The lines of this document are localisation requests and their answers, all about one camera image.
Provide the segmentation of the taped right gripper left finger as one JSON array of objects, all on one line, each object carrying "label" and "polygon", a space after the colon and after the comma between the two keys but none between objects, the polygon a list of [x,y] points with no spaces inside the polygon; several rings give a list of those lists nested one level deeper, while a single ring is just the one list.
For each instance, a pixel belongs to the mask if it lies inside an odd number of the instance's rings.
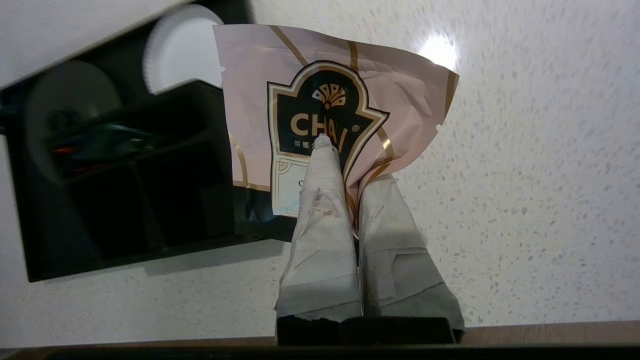
[{"label": "taped right gripper left finger", "polygon": [[278,319],[345,321],[362,314],[361,290],[338,150],[313,142],[290,256],[279,281]]}]

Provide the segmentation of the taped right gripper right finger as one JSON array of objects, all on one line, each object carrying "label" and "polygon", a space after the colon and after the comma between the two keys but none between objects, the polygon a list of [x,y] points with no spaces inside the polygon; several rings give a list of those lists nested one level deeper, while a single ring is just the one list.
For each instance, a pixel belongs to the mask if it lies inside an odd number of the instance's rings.
[{"label": "taped right gripper right finger", "polygon": [[445,318],[466,324],[392,176],[366,185],[359,207],[363,311],[373,317]]}]

